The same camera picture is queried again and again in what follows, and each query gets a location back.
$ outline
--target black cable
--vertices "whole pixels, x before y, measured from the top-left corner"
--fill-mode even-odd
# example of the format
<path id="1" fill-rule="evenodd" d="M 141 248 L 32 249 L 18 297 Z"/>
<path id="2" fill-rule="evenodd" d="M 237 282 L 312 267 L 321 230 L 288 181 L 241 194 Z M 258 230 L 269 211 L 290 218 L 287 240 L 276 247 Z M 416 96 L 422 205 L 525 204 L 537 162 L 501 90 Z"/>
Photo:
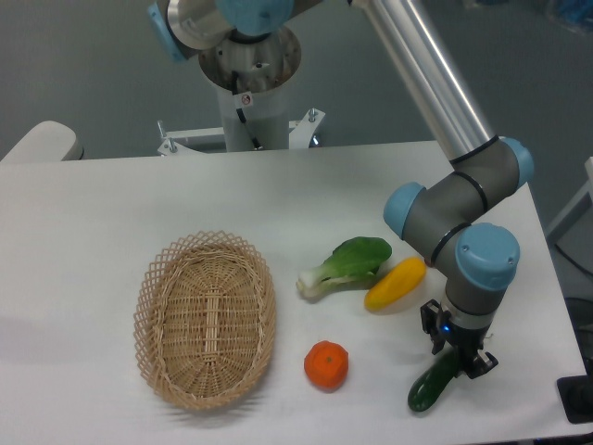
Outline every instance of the black cable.
<path id="1" fill-rule="evenodd" d="M 238 95 L 239 94 L 239 85 L 238 85 L 239 73 L 237 71 L 233 71 L 232 75 L 233 75 L 233 78 L 232 78 L 232 82 L 231 82 L 231 93 L 233 93 L 233 95 Z M 245 129 L 247 131 L 247 135 L 249 136 L 249 139 L 251 139 L 251 144 L 253 144 L 253 147 L 256 150 L 261 150 L 263 148 L 263 146 L 259 143 L 258 138 L 253 133 L 251 133 L 251 129 L 247 125 L 247 117 L 246 117 L 245 113 L 243 112 L 243 109 L 237 108 L 236 111 L 237 111 L 237 116 L 239 117 L 239 120 L 241 121 L 241 123 L 243 123 L 243 126 L 245 127 Z"/>
<path id="2" fill-rule="evenodd" d="M 556 250 L 558 250 L 558 253 L 560 253 L 576 269 L 583 273 L 587 278 L 593 279 L 593 272 L 589 271 L 589 269 L 586 269 L 585 267 L 581 266 L 578 262 L 573 260 L 564 250 L 562 250 L 562 248 L 558 244 L 555 244 L 554 247 L 556 248 Z"/>

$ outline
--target green zucchini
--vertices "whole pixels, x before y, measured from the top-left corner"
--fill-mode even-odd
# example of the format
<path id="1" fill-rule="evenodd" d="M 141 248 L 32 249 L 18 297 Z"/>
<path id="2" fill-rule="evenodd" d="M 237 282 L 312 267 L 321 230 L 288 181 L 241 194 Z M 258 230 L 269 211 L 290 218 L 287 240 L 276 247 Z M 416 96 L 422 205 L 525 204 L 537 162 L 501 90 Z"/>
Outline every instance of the green zucchini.
<path id="1" fill-rule="evenodd" d="M 408 406 L 412 411 L 421 413 L 433 406 L 460 369 L 459 358 L 455 350 L 447 351 L 435 364 L 418 378 L 408 394 Z"/>

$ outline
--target yellow squash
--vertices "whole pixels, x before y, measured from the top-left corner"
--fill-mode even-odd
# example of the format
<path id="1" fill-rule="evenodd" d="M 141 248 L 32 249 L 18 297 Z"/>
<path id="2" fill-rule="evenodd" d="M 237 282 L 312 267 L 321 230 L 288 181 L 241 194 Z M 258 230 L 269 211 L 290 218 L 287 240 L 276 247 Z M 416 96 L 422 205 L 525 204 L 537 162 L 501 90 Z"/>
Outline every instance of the yellow squash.
<path id="1" fill-rule="evenodd" d="M 405 259 L 367 292 L 364 307 L 369 311 L 380 311 L 411 292 L 425 275 L 424 261 L 416 257 Z"/>

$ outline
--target sticker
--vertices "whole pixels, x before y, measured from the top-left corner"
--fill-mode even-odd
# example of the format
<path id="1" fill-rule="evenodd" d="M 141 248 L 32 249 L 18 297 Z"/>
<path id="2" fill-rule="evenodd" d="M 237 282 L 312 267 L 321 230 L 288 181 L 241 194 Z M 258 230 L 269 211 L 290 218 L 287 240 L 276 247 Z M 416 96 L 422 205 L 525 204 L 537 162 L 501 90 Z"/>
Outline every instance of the sticker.
<path id="1" fill-rule="evenodd" d="M 247 108 L 253 105 L 253 95 L 250 91 L 239 93 L 234 95 L 234 107 L 235 108 Z"/>

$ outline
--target wicker basket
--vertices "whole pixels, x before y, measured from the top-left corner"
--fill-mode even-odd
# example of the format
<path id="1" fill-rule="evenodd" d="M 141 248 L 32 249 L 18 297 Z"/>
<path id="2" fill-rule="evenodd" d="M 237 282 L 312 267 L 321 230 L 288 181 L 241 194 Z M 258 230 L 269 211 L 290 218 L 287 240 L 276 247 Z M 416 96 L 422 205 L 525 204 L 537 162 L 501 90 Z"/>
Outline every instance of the wicker basket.
<path id="1" fill-rule="evenodd" d="M 253 246 L 224 232 L 182 238 L 145 274 L 134 315 L 138 367 L 165 401 L 222 406 L 263 373 L 275 319 L 270 271 Z"/>

